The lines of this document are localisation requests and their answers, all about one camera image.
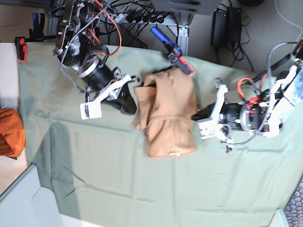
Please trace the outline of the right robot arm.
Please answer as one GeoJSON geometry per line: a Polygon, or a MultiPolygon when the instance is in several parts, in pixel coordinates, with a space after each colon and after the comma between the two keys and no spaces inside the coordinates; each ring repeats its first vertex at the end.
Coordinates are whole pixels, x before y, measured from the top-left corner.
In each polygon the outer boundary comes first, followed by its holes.
{"type": "Polygon", "coordinates": [[[72,68],[86,84],[80,89],[85,95],[85,102],[80,104],[83,120],[102,117],[102,103],[126,115],[133,115],[137,110],[128,84],[138,77],[123,74],[118,67],[110,69],[106,62],[120,49],[111,53],[98,38],[97,27],[102,17],[117,25],[107,12],[110,5],[111,1],[68,0],[58,26],[53,55],[58,57],[60,69],[69,80],[73,78],[67,68],[72,68]]]}

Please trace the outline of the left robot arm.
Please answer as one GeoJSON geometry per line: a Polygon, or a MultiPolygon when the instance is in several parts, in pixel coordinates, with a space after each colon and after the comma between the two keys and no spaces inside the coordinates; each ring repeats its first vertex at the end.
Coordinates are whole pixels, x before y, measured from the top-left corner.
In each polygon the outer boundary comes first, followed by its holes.
{"type": "Polygon", "coordinates": [[[238,103],[226,99],[228,87],[216,79],[216,101],[191,117],[198,124],[201,139],[216,137],[231,151],[258,135],[272,138],[280,133],[283,123],[303,100],[303,42],[294,42],[292,53],[271,64],[274,51],[287,44],[272,48],[263,73],[238,80],[238,103]]]}

